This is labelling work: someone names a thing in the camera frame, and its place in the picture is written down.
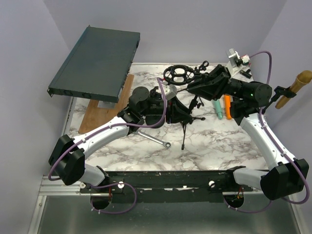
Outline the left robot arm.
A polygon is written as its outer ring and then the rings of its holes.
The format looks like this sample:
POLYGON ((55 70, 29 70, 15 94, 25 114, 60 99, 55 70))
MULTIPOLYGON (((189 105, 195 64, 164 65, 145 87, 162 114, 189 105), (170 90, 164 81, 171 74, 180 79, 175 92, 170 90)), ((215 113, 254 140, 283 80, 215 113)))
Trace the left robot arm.
POLYGON ((80 181, 98 186, 105 180, 104 170, 85 162, 95 151, 140 128, 159 128, 164 123, 186 124, 192 120, 191 111, 176 97, 173 85, 152 90, 137 87, 129 97, 127 106, 109 122, 74 138, 63 135, 58 139, 48 160, 51 166, 48 177, 53 180, 52 174, 55 173, 65 185, 80 181))

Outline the black round-base shock-mount stand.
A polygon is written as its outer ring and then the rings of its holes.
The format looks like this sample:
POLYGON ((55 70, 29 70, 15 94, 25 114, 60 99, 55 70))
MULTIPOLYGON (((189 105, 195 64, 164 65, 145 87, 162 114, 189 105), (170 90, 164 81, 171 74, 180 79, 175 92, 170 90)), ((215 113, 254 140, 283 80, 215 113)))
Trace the black round-base shock-mount stand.
POLYGON ((158 92, 158 90, 158 86, 155 86, 150 90, 150 97, 148 99, 149 107, 144 112, 145 122, 147 125, 154 125, 159 122, 163 114, 164 102, 162 95, 158 92))

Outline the orange toy microphone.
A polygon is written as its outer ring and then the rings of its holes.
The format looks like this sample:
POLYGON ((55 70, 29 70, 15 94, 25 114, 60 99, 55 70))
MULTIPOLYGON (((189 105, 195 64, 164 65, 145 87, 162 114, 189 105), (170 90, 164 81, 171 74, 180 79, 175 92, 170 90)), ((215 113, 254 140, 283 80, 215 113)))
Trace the orange toy microphone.
POLYGON ((231 97, 229 95, 224 95, 224 104, 225 104, 225 114, 226 118, 228 120, 231 120, 231 112, 230 112, 230 107, 231 107, 231 97))

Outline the black tripod clip stand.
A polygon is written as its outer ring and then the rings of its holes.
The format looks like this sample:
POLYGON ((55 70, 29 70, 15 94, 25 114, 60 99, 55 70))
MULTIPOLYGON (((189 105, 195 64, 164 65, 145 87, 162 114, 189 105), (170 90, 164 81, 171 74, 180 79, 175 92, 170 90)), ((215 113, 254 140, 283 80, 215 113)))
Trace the black tripod clip stand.
MULTIPOLYGON (((199 67, 195 67, 195 71, 199 73, 200 71, 206 71, 207 67, 209 66, 209 62, 207 60, 203 61, 203 63, 199 67)), ((197 104, 197 108, 199 109, 201 106, 204 107, 204 103, 200 97, 199 98, 199 103, 197 104)))

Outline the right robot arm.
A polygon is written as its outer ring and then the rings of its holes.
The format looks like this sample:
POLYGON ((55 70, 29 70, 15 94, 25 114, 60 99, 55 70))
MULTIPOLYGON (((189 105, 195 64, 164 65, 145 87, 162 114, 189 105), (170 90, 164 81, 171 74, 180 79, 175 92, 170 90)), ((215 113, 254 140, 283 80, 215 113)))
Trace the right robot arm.
POLYGON ((272 95, 271 86, 232 78, 229 70, 219 64, 210 73, 195 73, 187 91, 206 100, 216 100, 222 95, 237 99, 231 103, 231 116, 256 144, 268 171, 236 168, 232 172, 236 184, 262 190, 269 200, 285 198, 302 190, 306 191, 306 197, 310 196, 306 182, 307 161, 297 159, 289 152, 263 118, 262 110, 272 95))

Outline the mint green toy microphone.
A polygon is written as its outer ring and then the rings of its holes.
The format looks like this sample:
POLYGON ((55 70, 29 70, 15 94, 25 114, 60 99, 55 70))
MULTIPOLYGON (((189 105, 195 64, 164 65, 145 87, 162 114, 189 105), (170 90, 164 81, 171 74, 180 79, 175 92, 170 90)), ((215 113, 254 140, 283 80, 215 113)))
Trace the mint green toy microphone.
POLYGON ((215 112, 216 112, 218 119, 223 119, 223 113, 222 113, 220 101, 219 100, 212 100, 212 104, 214 106, 214 109, 215 109, 215 112))

